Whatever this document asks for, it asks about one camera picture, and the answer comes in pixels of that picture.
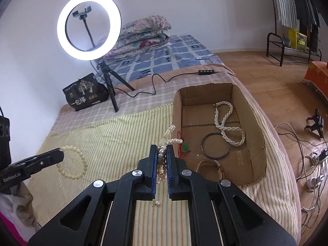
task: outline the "metal bolt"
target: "metal bolt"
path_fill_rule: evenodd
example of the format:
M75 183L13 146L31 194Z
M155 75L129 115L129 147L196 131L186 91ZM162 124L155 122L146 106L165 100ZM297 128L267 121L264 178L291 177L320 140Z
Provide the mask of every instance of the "metal bolt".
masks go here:
M104 185L104 182L102 180L96 180L93 183L93 186L96 187L96 188L100 188L102 185Z
M141 170L133 170L132 171L132 175L134 175L135 177L140 177L142 175L142 171Z
M191 171L189 169L182 170L181 174L184 176L191 176Z
M230 187L231 186L231 182L230 182L230 180L223 179L223 180L221 180L221 185L223 187Z

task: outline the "ring light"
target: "ring light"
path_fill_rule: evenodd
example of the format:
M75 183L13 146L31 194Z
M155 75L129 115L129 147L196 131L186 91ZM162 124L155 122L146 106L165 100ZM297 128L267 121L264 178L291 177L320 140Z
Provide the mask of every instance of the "ring light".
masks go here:
M72 10L83 2L96 2L100 4L106 10L110 20L110 31L104 44L99 48L88 52L78 50L71 45L65 32L67 18ZM107 54L116 44L120 32L121 15L113 0L70 0L61 11L57 23L57 35L60 45L72 57L85 61L95 60Z

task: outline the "twisted pearl necklace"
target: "twisted pearl necklace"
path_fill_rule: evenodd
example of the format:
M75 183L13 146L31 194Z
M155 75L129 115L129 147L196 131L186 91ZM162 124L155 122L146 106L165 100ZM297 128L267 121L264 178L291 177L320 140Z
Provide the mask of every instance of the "twisted pearl necklace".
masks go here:
M76 147L73 147L73 146L64 146L64 147L61 148L61 150L62 151L71 150L71 151L76 152L81 157L84 168L83 168L83 171L82 171L81 174L79 174L79 175L70 175L70 174L66 174L61 168L61 163L58 163L56 166L58 168L59 173L61 173L62 176L64 176L65 178L69 178L69 179L73 179L73 180L82 178L88 170L88 164L85 160L85 157L84 157L83 153L80 151L80 149L78 149Z
M219 109L218 107L220 105L228 105L230 107L230 110L229 112L224 116L224 118L222 119L222 123L219 124ZM244 144L245 140L246 140L246 137L245 137L245 132L238 126L224 126L225 125L225 122L227 121L227 118L232 114L232 111L233 111L233 106L231 103L229 102L226 102L226 101L222 101L222 102L219 102L219 103L216 103L215 104L215 117L214 117L214 123L215 123L215 126L221 130L221 133L222 133L222 137L224 138L224 140L233 145L233 146L241 146ZM237 130L241 133L241 141L240 142L235 142L233 141L232 139L228 138L228 136L226 135L225 131L226 130L229 130L229 131L234 131L234 130Z
M166 167L166 149L167 145L173 143L183 143L181 139L167 139L169 135L175 130L175 125L171 125L166 130L164 136L159 142L158 146L158 159L157 159L157 184L167 179L167 167ZM160 201L156 201L153 206L160 205Z

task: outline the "open cardboard box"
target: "open cardboard box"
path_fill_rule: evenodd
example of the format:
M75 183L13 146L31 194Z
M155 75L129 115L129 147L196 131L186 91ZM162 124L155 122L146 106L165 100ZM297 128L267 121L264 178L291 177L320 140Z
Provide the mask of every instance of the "open cardboard box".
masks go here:
M256 121L241 90L232 83L191 86L177 91L173 104L173 124L176 126L172 138L178 138L178 132L189 146L188 153L182 153L189 169L195 171L201 160L208 159L201 151L200 144L205 135L218 132L214 124L214 104L227 101L234 106L233 113L226 121L226 126L240 126L246 134L246 142L231 146L230 153L219 159L224 168L224 178L237 186L254 184L265 177L266 155L262 131ZM229 106L219 107L219 122L229 111ZM238 142L239 131L227 131L227 136ZM204 142L204 151L210 156L220 156L227 152L229 144L220 135L209 137ZM178 145L174 145L178 156ZM219 181L219 174L214 166L205 165L198 171L205 179Z

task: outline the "black metal shelf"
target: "black metal shelf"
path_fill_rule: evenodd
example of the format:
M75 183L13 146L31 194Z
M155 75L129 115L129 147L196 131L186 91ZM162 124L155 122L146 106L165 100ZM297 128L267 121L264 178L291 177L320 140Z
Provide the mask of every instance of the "black metal shelf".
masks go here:
M303 58L303 59L308 59L308 61L313 61L313 60L311 59L311 55L314 55L314 56L319 57L319 58L320 58L320 61L321 61L322 53L321 53L320 49L318 49L319 52L320 52L320 55L319 55L318 53L311 51L310 48L306 49L305 51L302 51L302 50L297 50L297 49L294 49L294 48L291 48L291 47L287 47L287 46L285 46L285 43L284 43L282 37L279 36L279 35L277 34L277 16L276 16L276 6L275 6L275 4L274 4L274 0L272 0L272 2L273 2L273 10L274 10L274 27L275 27L275 29L274 29L274 33L273 33L273 32L268 33L268 36L267 36L267 50L266 50L266 56L267 56L267 57L268 57L268 56L271 56L271 57L273 57L274 59L276 59L278 62L280 62L280 64L279 64L280 66L282 66L283 62L285 62L285 63L301 63L301 64L308 64L308 62L299 62L299 61L288 61L288 60L284 60L284 57L285 57L285 56L288 56L288 57ZM272 35L275 36L275 37L277 37L277 38L279 38L279 39L281 40L281 42L271 41L271 40L270 40L270 37L271 37ZM274 44L274 45L280 47L280 48L281 48L281 54L271 54L271 53L269 52L269 50L270 50L270 43L272 43L272 44ZM308 57L305 57L305 56L287 55L287 54L285 54L285 49L287 49L287 50L291 50L291 51L296 51L296 52L303 53L303 54L308 54L309 56L308 56ZM275 57L274 55L280 55L280 59L278 59L278 58Z

